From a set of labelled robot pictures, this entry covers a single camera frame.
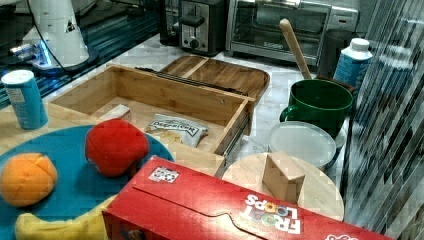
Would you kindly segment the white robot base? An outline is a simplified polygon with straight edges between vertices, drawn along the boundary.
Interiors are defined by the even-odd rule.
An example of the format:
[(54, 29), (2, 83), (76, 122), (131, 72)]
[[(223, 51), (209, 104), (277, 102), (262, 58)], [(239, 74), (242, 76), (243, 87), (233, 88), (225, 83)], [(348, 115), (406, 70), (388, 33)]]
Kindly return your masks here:
[(75, 72), (93, 63), (98, 52), (86, 45), (72, 0), (26, 0), (34, 26), (22, 44), (10, 49), (40, 72)]

